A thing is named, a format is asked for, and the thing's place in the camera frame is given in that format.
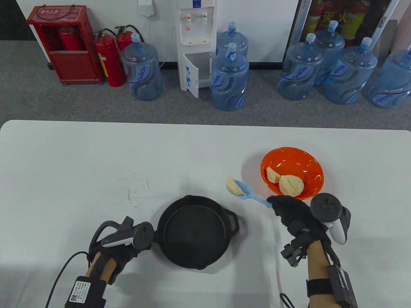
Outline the person's left hand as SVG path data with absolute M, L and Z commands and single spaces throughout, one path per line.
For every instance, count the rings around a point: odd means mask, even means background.
M 154 228 L 149 222 L 133 226 L 126 217 L 122 224 L 108 220 L 96 230 L 87 260 L 90 269 L 87 276 L 98 278 L 112 285 L 125 265 L 141 251 L 149 250 L 154 239 Z

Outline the person's right hand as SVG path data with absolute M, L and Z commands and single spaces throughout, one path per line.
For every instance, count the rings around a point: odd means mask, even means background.
M 275 214 L 301 248 L 307 249 L 317 241 L 331 244 L 326 226 L 313 216 L 310 207 L 303 201 L 291 196 L 270 196 L 266 201 L 272 205 Z

